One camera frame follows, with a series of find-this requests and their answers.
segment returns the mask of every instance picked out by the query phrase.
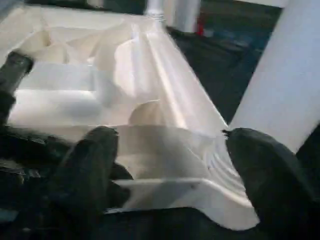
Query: white plastic tray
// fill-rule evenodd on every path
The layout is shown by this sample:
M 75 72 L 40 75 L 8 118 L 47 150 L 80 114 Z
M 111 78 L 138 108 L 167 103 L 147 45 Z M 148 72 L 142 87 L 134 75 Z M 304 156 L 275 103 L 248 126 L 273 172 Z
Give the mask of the white plastic tray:
M 125 210 L 194 207 L 231 229 L 258 223 L 246 196 L 212 176 L 204 149 L 225 124 L 175 43 L 143 16 L 20 7 L 0 23 L 0 60 L 37 62 L 9 122 L 69 140 L 119 132 L 117 162 L 133 175 Z

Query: curved white surface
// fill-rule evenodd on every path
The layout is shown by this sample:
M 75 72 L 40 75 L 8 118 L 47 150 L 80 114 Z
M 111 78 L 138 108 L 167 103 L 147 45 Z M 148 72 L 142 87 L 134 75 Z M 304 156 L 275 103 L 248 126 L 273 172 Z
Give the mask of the curved white surface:
M 320 123 L 319 0 L 285 8 L 230 128 L 269 134 L 296 153 Z

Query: red object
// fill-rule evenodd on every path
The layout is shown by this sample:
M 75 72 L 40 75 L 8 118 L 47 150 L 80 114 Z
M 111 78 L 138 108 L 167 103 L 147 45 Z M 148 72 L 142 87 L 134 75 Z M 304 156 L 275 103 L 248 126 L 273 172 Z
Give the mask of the red object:
M 203 36 L 205 31 L 205 23 L 201 16 L 198 17 L 196 25 L 197 25 L 196 34 L 199 36 Z

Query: white plastic part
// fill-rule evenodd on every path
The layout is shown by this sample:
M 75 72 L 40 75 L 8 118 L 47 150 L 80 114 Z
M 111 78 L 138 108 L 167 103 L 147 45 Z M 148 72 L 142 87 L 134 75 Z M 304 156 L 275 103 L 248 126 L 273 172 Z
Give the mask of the white plastic part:
M 92 128 L 67 126 L 38 130 L 77 141 Z M 192 207 L 229 229 L 246 230 L 257 225 L 259 220 L 248 198 L 220 181 L 210 169 L 211 161 L 215 160 L 213 150 L 217 150 L 219 157 L 228 157 L 224 137 L 212 138 L 166 126 L 115 128 L 119 133 L 116 161 L 134 178 L 117 182 L 131 190 L 130 199 L 121 211 Z M 221 169 L 229 171 L 232 166 Z
M 320 122 L 319 0 L 284 9 L 230 128 L 271 135 L 296 153 Z
M 135 179 L 119 182 L 132 190 L 124 210 L 193 207 L 234 230 L 258 223 L 232 184 L 239 177 L 221 180 L 232 168 L 215 137 L 227 125 L 160 24 L 84 10 L 17 11 L 0 23 L 0 57 L 18 48 L 37 61 L 16 91 L 11 125 L 72 141 L 95 126 L 117 126 L 117 162 Z M 17 27 L 25 18 L 28 31 Z M 219 151 L 217 160 L 211 153 Z

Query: white cylinder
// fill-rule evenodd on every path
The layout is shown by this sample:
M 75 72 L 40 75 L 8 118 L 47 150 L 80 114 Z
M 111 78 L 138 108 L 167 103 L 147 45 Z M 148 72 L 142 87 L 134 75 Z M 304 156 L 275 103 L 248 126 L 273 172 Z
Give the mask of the white cylinder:
M 271 135 L 296 153 L 320 122 L 320 1 L 291 0 L 230 128 Z
M 194 33 L 200 7 L 201 0 L 177 0 L 173 27 L 184 33 Z
M 147 7 L 144 14 L 155 20 L 164 22 L 164 0 L 147 0 Z

